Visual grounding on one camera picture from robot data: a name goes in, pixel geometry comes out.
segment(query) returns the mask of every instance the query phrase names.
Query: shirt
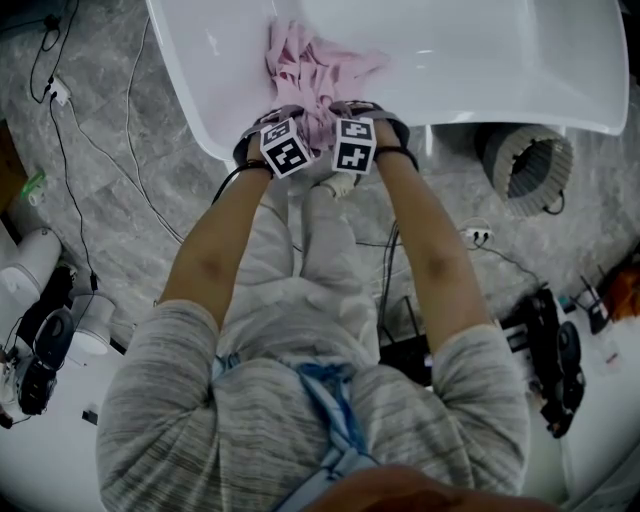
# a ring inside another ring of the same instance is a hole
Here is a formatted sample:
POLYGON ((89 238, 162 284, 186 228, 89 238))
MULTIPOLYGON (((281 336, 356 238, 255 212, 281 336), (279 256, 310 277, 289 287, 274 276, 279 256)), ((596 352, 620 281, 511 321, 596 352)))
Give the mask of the shirt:
POLYGON ((353 364, 351 405, 380 464, 467 488, 520 490, 529 420, 498 328, 447 341, 433 358, 429 391, 372 364, 317 311, 272 313, 240 347, 243 363, 213 383, 219 331, 206 310, 170 301, 138 326, 98 424, 107 510, 270 510, 315 473, 327 428, 298 375, 278 362, 292 353, 353 364))

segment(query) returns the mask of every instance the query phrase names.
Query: marble floor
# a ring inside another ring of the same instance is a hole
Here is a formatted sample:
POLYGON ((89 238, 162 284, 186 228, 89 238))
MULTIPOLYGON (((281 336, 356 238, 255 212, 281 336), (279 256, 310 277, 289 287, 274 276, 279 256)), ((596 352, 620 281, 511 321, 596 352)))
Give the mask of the marble floor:
MULTIPOLYGON (((125 91, 147 19, 143 0, 83 0, 58 68, 71 89, 81 127, 130 174, 135 168, 124 131, 125 91)), ((79 217, 66 191, 59 144, 48 104, 29 94, 29 72, 39 32, 18 34, 0 42, 0 111, 6 116, 29 175, 47 174, 46 200, 37 208, 15 201, 10 215, 22 232, 44 223, 58 234, 67 257, 86 271, 79 236, 79 217)), ((35 73, 40 91, 55 55, 44 55, 35 73)), ((183 236, 207 209, 224 179, 225 166, 207 156, 195 142, 150 29, 131 91, 131 136, 149 196, 183 236)), ((117 305, 112 333, 127 344, 132 325, 153 306, 167 278, 177 244, 160 227, 133 187, 80 135, 70 107, 54 106, 69 160, 69 177, 85 219, 91 263, 100 293, 117 305)), ((598 266, 607 269, 637 243, 640 235, 640 91, 632 87, 630 117, 620 137, 570 130, 575 171, 566 191, 567 205, 558 217, 521 219, 509 214, 484 175, 472 148, 473 127, 434 127, 427 156, 425 130, 412 131, 424 179, 441 198, 458 225, 473 217, 489 221, 495 233, 491 248, 517 259, 549 281, 558 293, 575 293, 580 275, 596 280, 598 266)), ((304 179, 298 180, 298 192, 304 179)), ((292 197, 294 240, 300 240, 300 193, 292 197)), ((384 243, 393 212, 377 173, 344 200, 356 237, 384 243)), ((383 248, 360 246, 380 295, 383 248)), ((535 286, 533 279, 494 254, 471 255, 492 312, 500 317, 535 286)), ((86 286, 80 279, 78 290, 86 286)), ((416 307, 406 257, 398 250, 389 299, 391 331, 409 334, 409 296, 416 307)))

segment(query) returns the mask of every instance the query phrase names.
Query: wall socket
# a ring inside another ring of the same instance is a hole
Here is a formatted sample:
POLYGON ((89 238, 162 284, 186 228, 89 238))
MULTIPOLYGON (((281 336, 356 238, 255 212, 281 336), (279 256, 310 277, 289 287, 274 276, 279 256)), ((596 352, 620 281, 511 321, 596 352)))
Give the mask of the wall socket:
POLYGON ((64 85, 58 77, 55 76, 53 77, 53 82, 51 83, 49 94, 53 94, 54 92, 58 93, 56 94, 56 97, 54 99, 60 104, 60 106, 64 107, 71 97, 71 92, 69 91, 69 88, 64 85))
POLYGON ((463 231, 464 236, 466 236, 470 240, 477 240, 478 242, 482 242, 485 237, 487 239, 493 236, 493 231, 490 229, 482 229, 482 228, 467 228, 463 231))

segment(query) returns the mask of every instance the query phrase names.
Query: pink cloth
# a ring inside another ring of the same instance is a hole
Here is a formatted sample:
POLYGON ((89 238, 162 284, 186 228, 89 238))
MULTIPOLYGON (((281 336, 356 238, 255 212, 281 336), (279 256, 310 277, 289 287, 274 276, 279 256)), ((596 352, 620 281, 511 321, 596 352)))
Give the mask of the pink cloth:
POLYGON ((266 57, 278 92, 273 108, 303 107, 298 130, 311 149, 320 151, 335 143, 336 116, 329 106, 334 101, 363 99, 364 80, 389 61, 379 51, 353 53, 318 37, 297 21, 283 24, 278 20, 271 25, 271 48, 266 57))

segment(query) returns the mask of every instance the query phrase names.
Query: black wrist band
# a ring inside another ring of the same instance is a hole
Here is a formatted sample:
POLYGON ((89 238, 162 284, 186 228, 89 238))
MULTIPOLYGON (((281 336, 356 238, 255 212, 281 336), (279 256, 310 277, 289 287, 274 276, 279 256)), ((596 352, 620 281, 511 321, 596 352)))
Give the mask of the black wrist band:
POLYGON ((401 155, 408 157, 409 160, 411 160, 411 163, 415 167, 416 171, 420 172, 420 168, 418 167, 418 160, 416 160, 416 157, 407 148, 403 148, 400 146, 382 146, 381 148, 376 149, 376 152, 373 155, 373 159, 376 161, 376 163, 378 163, 378 157, 380 155, 383 155, 384 153, 400 153, 401 155))
POLYGON ((265 169, 267 171, 269 171, 271 173, 271 179, 273 179, 274 176, 274 172, 273 169, 271 169, 271 166, 263 161, 263 160, 248 160, 246 164, 242 164, 240 165, 235 171, 235 173, 238 172, 242 172, 242 171, 247 171, 249 169, 265 169))
POLYGON ((218 199, 220 199, 220 196, 224 192, 224 189, 227 188, 227 185, 229 183, 231 183, 231 180, 233 179, 234 176, 237 176, 243 171, 249 171, 251 169, 264 169, 265 171, 269 171, 269 173, 271 174, 271 179, 273 179, 273 176, 275 174, 271 169, 271 166, 267 162, 263 162, 262 160, 249 160, 246 164, 240 165, 235 171, 230 173, 224 179, 224 181, 222 182, 222 185, 220 185, 220 188, 218 189, 218 192, 216 193, 216 196, 213 198, 213 201, 211 202, 211 204, 213 205, 213 203, 215 203, 218 199))

